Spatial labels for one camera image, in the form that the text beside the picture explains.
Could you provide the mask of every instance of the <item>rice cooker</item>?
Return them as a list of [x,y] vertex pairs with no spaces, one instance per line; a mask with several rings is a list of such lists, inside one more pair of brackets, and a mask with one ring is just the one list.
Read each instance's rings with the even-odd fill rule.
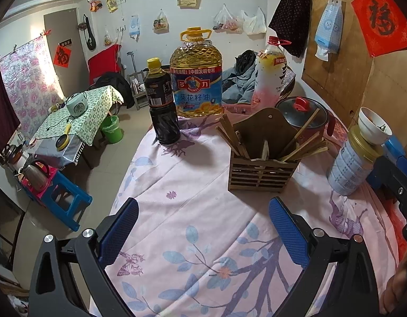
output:
[[75,93],[66,101],[67,109],[70,115],[74,117],[81,116],[88,109],[88,100],[86,93]]

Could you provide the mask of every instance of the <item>stainless steel kettle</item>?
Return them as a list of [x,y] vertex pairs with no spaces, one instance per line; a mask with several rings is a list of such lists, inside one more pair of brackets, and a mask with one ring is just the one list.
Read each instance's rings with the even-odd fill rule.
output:
[[[44,165],[46,172],[42,170],[38,163]],[[30,157],[26,161],[22,173],[37,192],[42,192],[48,185],[49,166],[40,159]]]

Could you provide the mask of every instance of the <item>red pot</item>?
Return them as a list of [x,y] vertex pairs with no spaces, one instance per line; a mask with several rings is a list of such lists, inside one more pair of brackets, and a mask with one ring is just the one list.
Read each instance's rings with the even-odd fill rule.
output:
[[332,136],[334,132],[336,122],[334,115],[316,100],[300,96],[288,97],[279,101],[275,107],[281,111],[289,124],[297,130],[308,121],[316,109],[319,109],[316,117],[300,135],[298,139],[299,144],[305,142],[305,140],[309,139],[318,131],[322,137],[327,124],[327,134]]

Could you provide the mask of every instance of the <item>polka dot cloth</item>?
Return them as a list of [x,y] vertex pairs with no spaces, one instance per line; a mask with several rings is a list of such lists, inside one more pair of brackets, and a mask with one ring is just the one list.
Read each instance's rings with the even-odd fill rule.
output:
[[269,27],[279,39],[291,41],[284,45],[288,53],[300,57],[309,35],[312,0],[281,0]]

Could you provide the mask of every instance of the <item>floral curtain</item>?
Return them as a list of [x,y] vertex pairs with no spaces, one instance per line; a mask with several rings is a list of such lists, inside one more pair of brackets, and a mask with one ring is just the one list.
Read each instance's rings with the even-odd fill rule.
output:
[[2,58],[0,70],[21,131],[30,139],[48,109],[64,97],[45,38],[38,37]]

